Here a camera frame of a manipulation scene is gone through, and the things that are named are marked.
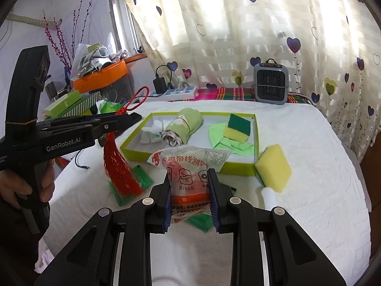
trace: striped gift box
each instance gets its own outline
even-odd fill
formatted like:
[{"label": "striped gift box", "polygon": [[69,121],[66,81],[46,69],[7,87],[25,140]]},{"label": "striped gift box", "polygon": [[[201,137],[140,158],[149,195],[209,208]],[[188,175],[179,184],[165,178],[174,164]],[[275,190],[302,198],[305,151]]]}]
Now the striped gift box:
[{"label": "striped gift box", "polygon": [[97,101],[102,99],[102,95],[99,91],[93,94],[89,94],[88,96],[83,97],[81,100],[75,103],[74,107],[62,117],[81,115],[83,112],[91,108]]}]

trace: human hand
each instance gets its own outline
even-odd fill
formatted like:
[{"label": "human hand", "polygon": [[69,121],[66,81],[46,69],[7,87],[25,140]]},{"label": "human hand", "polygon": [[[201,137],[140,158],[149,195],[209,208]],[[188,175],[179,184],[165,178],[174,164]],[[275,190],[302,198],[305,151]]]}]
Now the human hand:
[{"label": "human hand", "polygon": [[[40,199],[42,202],[48,202],[53,196],[55,189],[53,164],[54,160],[49,160],[45,175],[42,178],[42,191],[40,192]],[[9,204],[20,209],[15,193],[29,195],[32,193],[32,187],[13,171],[1,171],[0,195]]]}]

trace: portable heater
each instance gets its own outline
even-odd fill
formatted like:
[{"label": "portable heater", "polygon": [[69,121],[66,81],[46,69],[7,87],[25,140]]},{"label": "portable heater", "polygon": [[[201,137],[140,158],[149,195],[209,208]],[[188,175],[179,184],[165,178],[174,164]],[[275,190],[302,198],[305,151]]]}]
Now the portable heater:
[{"label": "portable heater", "polygon": [[274,63],[268,61],[254,66],[255,98],[259,102],[285,104],[288,93],[288,69],[275,60]]}]

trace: plaid blanket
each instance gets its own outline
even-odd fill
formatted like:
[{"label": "plaid blanket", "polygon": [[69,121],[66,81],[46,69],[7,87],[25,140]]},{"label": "plaid blanket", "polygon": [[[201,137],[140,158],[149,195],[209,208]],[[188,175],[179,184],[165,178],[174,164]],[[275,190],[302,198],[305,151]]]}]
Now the plaid blanket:
[{"label": "plaid blanket", "polygon": [[[195,99],[184,101],[198,100],[257,101],[254,97],[254,89],[252,88],[199,88]],[[287,96],[287,103],[310,104],[307,98],[290,94]]]}]

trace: cardboard tray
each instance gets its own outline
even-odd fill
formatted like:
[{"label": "cardboard tray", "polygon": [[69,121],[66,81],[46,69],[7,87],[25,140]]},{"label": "cardboard tray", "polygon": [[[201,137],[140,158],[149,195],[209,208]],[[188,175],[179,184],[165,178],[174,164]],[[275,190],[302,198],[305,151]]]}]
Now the cardboard tray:
[{"label": "cardboard tray", "polygon": [[[234,113],[242,118],[251,122],[251,133],[248,142],[254,144],[254,156],[244,157],[231,154],[227,162],[225,162],[220,173],[239,175],[239,176],[255,176],[256,169],[254,163],[258,160],[259,155],[259,140],[258,140],[258,126],[254,114],[247,113]],[[158,112],[149,114],[139,126],[130,134],[130,136],[121,145],[121,151],[128,160],[145,162],[149,156],[156,151],[169,147],[167,143],[158,142],[150,144],[140,143],[142,128],[145,126],[152,126],[154,120],[172,120],[176,118],[178,112]],[[204,122],[201,127],[190,136],[188,145],[193,145],[201,148],[212,148],[208,136],[208,128],[215,123],[227,122],[230,113],[219,112],[201,112]]]}]

